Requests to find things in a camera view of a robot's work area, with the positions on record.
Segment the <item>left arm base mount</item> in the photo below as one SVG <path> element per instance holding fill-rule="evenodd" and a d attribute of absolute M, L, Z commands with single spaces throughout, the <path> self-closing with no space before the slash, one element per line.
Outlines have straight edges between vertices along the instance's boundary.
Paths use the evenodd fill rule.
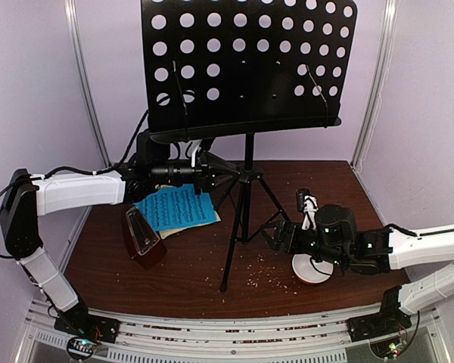
<path fill-rule="evenodd" d="M 54 322 L 55 330 L 99 343 L 115 343 L 119 328 L 117 319 L 97 315 L 89 315 L 84 324 L 66 323 L 61 318 L 56 318 Z"/>

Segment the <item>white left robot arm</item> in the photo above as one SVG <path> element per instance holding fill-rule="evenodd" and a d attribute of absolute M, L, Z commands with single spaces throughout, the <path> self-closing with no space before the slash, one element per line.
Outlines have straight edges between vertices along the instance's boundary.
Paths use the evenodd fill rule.
<path fill-rule="evenodd" d="M 93 318 L 82 297 L 59 269 L 41 239 L 39 221 L 90 206 L 133 204 L 162 185 L 192 184 L 211 191 L 238 175 L 238 167 L 212 154 L 201 141 L 188 159 L 171 157 L 171 147 L 140 132 L 135 152 L 109 169 L 82 171 L 70 166 L 46 174 L 14 172 L 0 206 L 0 227 L 9 256 L 36 283 L 78 336 L 89 334 Z"/>

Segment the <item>clear plastic metronome cover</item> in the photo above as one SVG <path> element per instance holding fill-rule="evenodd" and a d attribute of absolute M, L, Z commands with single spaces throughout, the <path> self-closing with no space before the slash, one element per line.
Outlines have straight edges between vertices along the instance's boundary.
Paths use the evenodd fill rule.
<path fill-rule="evenodd" d="M 126 224 L 138 255 L 143 256 L 159 243 L 160 237 L 136 206 L 126 212 Z"/>

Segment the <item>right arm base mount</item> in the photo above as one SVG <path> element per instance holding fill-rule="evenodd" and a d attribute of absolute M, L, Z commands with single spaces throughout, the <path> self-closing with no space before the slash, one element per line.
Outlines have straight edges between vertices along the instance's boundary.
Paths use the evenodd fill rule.
<path fill-rule="evenodd" d="M 399 310 L 395 312 L 377 312 L 347 320 L 347 330 L 352 342 L 394 334 L 400 327 L 410 328 L 411 318 Z"/>

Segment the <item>red wooden metronome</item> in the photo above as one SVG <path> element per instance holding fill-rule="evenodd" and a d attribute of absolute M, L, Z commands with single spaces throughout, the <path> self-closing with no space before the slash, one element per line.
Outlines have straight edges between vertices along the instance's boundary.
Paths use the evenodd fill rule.
<path fill-rule="evenodd" d="M 150 270 L 163 261 L 167 249 L 136 206 L 124 210 L 121 222 L 123 242 L 132 261 L 145 270 Z"/>

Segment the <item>black music stand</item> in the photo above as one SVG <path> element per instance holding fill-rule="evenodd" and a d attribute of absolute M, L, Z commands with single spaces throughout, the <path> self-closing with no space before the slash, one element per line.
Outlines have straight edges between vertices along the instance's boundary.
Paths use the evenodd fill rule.
<path fill-rule="evenodd" d="M 340 124 L 356 28 L 353 1 L 143 1 L 148 129 L 135 167 L 189 160 L 195 140 L 236 164 L 240 188 L 230 245 L 252 238 L 250 197 L 260 132 Z"/>

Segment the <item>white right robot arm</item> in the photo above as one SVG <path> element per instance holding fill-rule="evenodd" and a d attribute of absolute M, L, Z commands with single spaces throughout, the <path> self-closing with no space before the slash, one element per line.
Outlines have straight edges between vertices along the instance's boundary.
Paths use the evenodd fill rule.
<path fill-rule="evenodd" d="M 384 293 L 385 306 L 372 322 L 378 333 L 390 333 L 402 321 L 402 314 L 414 315 L 454 295 L 454 224 L 414 231 L 389 224 L 358 231 L 354 213 L 346 207 L 327 204 L 317 210 L 306 207 L 303 213 L 303 223 L 276 221 L 261 226 L 272 250 L 307 254 L 361 275 L 446 262 L 427 277 Z"/>

